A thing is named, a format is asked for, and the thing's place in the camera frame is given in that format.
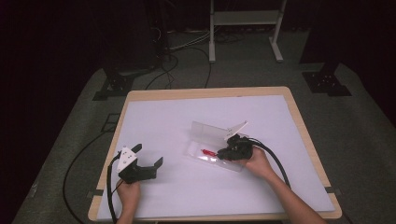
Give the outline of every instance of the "floor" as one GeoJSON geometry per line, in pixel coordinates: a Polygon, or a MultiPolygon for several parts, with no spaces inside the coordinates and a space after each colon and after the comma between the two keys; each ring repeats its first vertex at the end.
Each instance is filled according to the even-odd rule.
{"type": "MultiPolygon", "coordinates": [[[[212,64],[202,52],[208,51],[207,43],[195,45],[198,49],[177,51],[173,55],[178,58],[178,64],[171,76],[160,76],[148,86],[163,73],[159,68],[137,77],[132,90],[200,89],[205,85],[207,88],[287,86],[345,214],[353,223],[393,223],[396,220],[395,128],[363,88],[359,77],[342,64],[335,74],[352,96],[329,97],[309,90],[302,72],[318,71],[322,64],[299,64],[308,32],[279,35],[283,63],[276,62],[268,43],[269,35],[228,36],[238,41],[217,44],[217,60],[212,64]]],[[[197,37],[197,34],[171,34],[171,46],[197,37]]],[[[163,63],[164,69],[174,65],[175,58],[163,63]]],[[[92,100],[105,79],[102,69],[92,74],[13,223],[78,223],[65,205],[63,189],[75,216],[83,223],[93,223],[87,214],[112,140],[112,133],[101,130],[109,114],[121,112],[125,100],[125,97],[92,100]]],[[[329,223],[349,222],[341,217],[329,223]]]]}

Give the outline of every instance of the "cable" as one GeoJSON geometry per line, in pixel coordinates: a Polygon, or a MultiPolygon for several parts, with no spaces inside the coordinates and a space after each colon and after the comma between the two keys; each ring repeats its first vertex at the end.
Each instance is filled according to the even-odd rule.
{"type": "Polygon", "coordinates": [[[250,140],[250,141],[252,141],[253,143],[255,143],[255,144],[253,144],[253,145],[255,145],[256,147],[262,148],[263,150],[265,150],[266,152],[268,152],[268,154],[271,155],[271,157],[274,159],[274,161],[276,162],[277,166],[279,167],[280,172],[281,172],[282,175],[283,175],[283,179],[284,179],[284,181],[285,181],[285,184],[286,184],[287,186],[289,186],[289,188],[291,188],[291,185],[290,185],[288,176],[286,175],[285,169],[283,168],[282,163],[281,163],[280,160],[277,158],[277,156],[275,155],[275,153],[274,153],[269,147],[266,147],[262,142],[260,142],[260,141],[257,140],[257,139],[249,138],[248,140],[250,140]]]}
{"type": "Polygon", "coordinates": [[[161,77],[161,76],[163,76],[163,75],[169,73],[170,71],[172,71],[173,69],[175,69],[175,68],[177,67],[177,65],[178,65],[178,58],[177,58],[175,55],[172,55],[172,54],[169,54],[169,56],[171,56],[171,57],[173,57],[174,59],[176,59],[176,63],[171,67],[171,69],[166,70],[165,72],[159,74],[159,75],[156,76],[154,79],[152,79],[152,80],[150,81],[150,83],[146,86],[145,90],[148,90],[148,89],[149,89],[149,86],[150,86],[157,78],[159,78],[159,77],[161,77]]]}
{"type": "Polygon", "coordinates": [[[111,191],[111,195],[113,195],[114,192],[116,192],[116,190],[121,186],[122,183],[123,183],[123,180],[121,180],[121,182],[116,186],[116,188],[113,191],[111,191]]]}
{"type": "Polygon", "coordinates": [[[110,209],[111,218],[113,219],[114,223],[117,223],[117,217],[116,217],[116,213],[114,212],[113,197],[112,197],[113,193],[111,192],[111,172],[113,170],[112,169],[113,163],[114,161],[120,158],[120,154],[121,152],[119,152],[119,154],[117,154],[117,156],[115,156],[113,160],[111,160],[110,164],[107,166],[107,179],[106,179],[107,202],[108,202],[108,208],[110,209]]]}
{"type": "Polygon", "coordinates": [[[73,218],[78,222],[78,223],[84,223],[83,221],[81,221],[81,219],[78,218],[78,216],[73,212],[72,208],[70,207],[69,202],[66,199],[66,181],[67,181],[67,177],[69,175],[69,172],[71,170],[71,168],[73,167],[73,164],[76,162],[77,158],[82,154],[82,152],[84,152],[94,141],[96,141],[98,138],[100,138],[102,135],[104,135],[105,133],[108,133],[108,131],[112,130],[114,127],[111,127],[110,129],[100,133],[99,135],[97,135],[95,138],[93,138],[91,140],[91,142],[89,142],[87,145],[85,145],[85,147],[77,154],[77,156],[72,160],[72,162],[70,163],[69,167],[67,168],[66,174],[64,175],[64,185],[62,186],[62,195],[64,198],[64,203],[67,207],[67,210],[69,211],[69,213],[73,216],[73,218]]]}

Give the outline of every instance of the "red marker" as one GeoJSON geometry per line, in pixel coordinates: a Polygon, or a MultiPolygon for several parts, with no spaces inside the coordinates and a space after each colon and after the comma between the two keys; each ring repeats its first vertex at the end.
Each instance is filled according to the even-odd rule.
{"type": "Polygon", "coordinates": [[[209,151],[207,149],[202,149],[202,153],[204,153],[206,156],[211,156],[211,157],[217,156],[217,154],[215,152],[209,151]]]}

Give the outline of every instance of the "person's arm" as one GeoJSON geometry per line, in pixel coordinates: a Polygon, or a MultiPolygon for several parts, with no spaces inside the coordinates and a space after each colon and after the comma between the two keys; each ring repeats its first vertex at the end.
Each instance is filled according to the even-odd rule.
{"type": "Polygon", "coordinates": [[[253,155],[249,160],[238,161],[250,172],[263,178],[276,194],[291,223],[326,223],[308,204],[298,197],[274,172],[263,150],[253,147],[253,155]]]}
{"type": "Polygon", "coordinates": [[[140,199],[140,183],[127,184],[121,181],[119,180],[117,184],[117,186],[120,185],[117,188],[117,193],[122,203],[122,211],[117,224],[132,224],[140,199]]]}

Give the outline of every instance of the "clear plastic container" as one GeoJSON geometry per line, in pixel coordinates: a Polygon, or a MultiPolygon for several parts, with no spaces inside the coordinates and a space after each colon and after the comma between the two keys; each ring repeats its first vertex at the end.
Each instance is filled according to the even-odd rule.
{"type": "Polygon", "coordinates": [[[227,147],[227,141],[224,140],[227,133],[225,129],[193,121],[191,125],[191,143],[189,144],[187,155],[198,161],[241,172],[243,169],[241,164],[220,160],[216,157],[220,149],[227,147]]]}

